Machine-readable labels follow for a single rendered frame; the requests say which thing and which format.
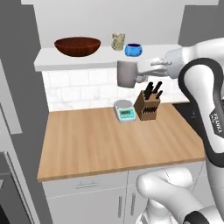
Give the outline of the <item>beige patterned glass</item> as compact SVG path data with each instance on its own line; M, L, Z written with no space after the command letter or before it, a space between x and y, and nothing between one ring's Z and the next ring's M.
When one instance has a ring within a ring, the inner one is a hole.
M124 40L125 40L125 34L124 33L113 33L112 34L112 43L111 43L111 47L115 50L115 51L121 51L123 49L124 46Z

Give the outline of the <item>wooden knife block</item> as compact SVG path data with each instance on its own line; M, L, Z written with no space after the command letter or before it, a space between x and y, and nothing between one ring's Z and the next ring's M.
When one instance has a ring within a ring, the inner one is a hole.
M141 91L134 104L135 111L141 121L155 120L160 100L156 94L151 94L148 100L144 97L144 91Z

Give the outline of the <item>black hob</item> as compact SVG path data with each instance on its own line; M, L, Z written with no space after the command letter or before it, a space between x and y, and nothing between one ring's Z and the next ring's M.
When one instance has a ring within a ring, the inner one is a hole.
M179 113L186 126L174 119L171 123L171 131L175 132L177 138L184 140L187 144L193 144L194 138L201 139L200 128L197 124L196 114L190 102L173 103L172 106Z

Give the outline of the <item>brown wooden bowl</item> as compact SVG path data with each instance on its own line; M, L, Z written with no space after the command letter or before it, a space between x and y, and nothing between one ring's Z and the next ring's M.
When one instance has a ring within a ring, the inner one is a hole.
M70 57L86 57L95 53L101 46L97 38L71 37L61 38L54 42L56 49Z

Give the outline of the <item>blue bowl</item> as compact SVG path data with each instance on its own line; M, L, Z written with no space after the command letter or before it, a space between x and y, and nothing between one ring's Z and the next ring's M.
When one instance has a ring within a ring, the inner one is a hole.
M125 46L124 52L126 56L138 57L142 54L143 48L140 44L131 43Z

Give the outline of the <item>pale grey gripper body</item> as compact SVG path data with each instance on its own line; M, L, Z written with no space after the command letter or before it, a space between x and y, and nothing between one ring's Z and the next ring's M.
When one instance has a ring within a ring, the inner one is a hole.
M137 64L135 62L117 61L117 86L133 88L136 84Z

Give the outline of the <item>white digital kitchen scale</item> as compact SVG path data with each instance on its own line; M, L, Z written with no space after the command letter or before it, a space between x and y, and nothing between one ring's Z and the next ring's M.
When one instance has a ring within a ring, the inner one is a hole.
M115 116L119 123L129 123L136 120L136 113L131 101L118 100L114 102Z

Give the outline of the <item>white open wall cabinet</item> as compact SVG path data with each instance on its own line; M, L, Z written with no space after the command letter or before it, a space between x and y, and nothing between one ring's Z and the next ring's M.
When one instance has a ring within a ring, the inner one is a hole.
M31 6L37 22L41 49L34 60L37 71L115 67L132 61L111 48L112 35L125 34L126 43L143 46L141 60L163 57L179 47L185 7L214 6L219 0L21 0ZM100 48L87 57L73 58L54 46L58 39L93 37Z

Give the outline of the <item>grey wall cabinet door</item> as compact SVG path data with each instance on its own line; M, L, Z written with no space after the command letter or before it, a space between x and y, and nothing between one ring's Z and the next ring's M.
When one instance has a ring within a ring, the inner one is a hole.
M21 0L0 0L0 59L22 132L12 136L24 175L38 175L48 107L42 75L34 68L40 50L34 9Z
M187 5L178 44L192 46L217 38L224 38L224 0L218 0L217 5Z

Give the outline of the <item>white cupboard door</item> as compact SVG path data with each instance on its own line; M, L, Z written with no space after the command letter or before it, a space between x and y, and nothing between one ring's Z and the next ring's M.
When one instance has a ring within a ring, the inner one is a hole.
M137 224L141 214L147 205L147 199L143 198L135 185L127 186L124 224Z
M123 224L125 187L49 199L52 224ZM118 218L118 198L122 216Z

